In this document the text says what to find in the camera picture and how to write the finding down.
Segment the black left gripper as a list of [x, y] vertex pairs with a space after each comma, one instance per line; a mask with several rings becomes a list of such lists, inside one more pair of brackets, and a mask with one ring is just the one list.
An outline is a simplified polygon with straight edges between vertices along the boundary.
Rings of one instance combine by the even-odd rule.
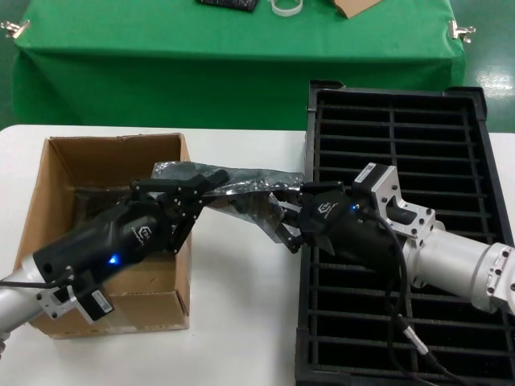
[[174, 207], [150, 196], [120, 202], [34, 252], [33, 260], [46, 283], [100, 285], [154, 253], [178, 253], [205, 206], [201, 195], [227, 182], [226, 170], [190, 179], [133, 181], [133, 199], [146, 193], [185, 196]]

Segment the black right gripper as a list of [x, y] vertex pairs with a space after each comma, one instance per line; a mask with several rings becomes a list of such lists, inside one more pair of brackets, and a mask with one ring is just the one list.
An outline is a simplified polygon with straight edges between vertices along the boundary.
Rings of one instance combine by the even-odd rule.
[[393, 237], [367, 213], [366, 202], [344, 193], [341, 181], [306, 182], [302, 195], [313, 195], [302, 207], [298, 200], [273, 205], [273, 240], [297, 253], [304, 241], [332, 257], [398, 278]]

